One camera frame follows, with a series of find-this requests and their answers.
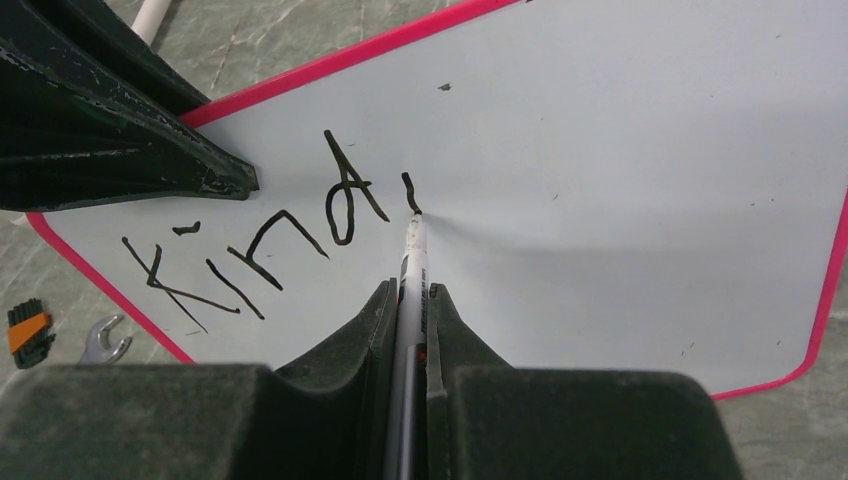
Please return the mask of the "black whiteboard marker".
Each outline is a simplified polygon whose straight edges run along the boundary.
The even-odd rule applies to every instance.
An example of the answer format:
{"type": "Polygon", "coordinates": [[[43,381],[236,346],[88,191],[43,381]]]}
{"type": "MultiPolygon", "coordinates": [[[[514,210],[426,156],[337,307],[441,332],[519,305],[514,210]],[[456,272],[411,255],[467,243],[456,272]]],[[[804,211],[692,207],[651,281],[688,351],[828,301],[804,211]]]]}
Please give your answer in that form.
{"type": "Polygon", "coordinates": [[[417,210],[406,232],[397,296],[395,351],[383,477],[413,479],[422,358],[426,355],[428,255],[426,225],[417,210]]]}

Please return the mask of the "pink-framed whiteboard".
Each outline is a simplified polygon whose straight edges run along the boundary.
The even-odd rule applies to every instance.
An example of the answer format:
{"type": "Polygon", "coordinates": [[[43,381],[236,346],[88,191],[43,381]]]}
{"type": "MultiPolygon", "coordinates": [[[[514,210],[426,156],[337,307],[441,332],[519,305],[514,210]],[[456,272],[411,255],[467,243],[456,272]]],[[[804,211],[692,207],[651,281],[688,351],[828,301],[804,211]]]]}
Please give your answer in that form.
{"type": "Polygon", "coordinates": [[[466,1],[185,118],[245,201],[33,214],[184,362],[282,366],[401,266],[517,367],[685,373],[719,398],[815,362],[847,247],[843,1],[466,1]]]}

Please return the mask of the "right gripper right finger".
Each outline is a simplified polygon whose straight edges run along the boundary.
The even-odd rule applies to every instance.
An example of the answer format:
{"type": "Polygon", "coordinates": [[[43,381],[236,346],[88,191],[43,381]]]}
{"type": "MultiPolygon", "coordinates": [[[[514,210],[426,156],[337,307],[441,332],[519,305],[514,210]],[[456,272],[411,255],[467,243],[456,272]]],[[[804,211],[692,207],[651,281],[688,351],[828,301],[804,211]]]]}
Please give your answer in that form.
{"type": "Polygon", "coordinates": [[[431,479],[739,479],[713,400],[673,372],[522,369],[428,292],[431,479]]]}

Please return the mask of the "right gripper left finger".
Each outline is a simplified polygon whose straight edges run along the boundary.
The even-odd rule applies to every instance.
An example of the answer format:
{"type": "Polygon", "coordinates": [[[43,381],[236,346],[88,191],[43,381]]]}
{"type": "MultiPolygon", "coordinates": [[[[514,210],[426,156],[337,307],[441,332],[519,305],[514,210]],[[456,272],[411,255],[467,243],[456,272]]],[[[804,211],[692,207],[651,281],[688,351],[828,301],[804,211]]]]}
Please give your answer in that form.
{"type": "Polygon", "coordinates": [[[5,479],[378,479],[395,280],[279,369],[52,366],[1,397],[5,479]]]}

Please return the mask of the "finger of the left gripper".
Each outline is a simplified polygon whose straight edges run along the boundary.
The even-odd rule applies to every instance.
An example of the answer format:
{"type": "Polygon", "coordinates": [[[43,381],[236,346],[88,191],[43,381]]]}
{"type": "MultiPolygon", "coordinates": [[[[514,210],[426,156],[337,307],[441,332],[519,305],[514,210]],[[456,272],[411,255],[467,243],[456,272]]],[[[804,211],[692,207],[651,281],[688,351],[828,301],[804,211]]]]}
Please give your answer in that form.
{"type": "Polygon", "coordinates": [[[44,21],[111,73],[179,116],[209,98],[157,55],[100,0],[29,0],[44,21]]]}
{"type": "Polygon", "coordinates": [[[1,207],[246,200],[255,168],[67,45],[1,42],[1,207]]]}

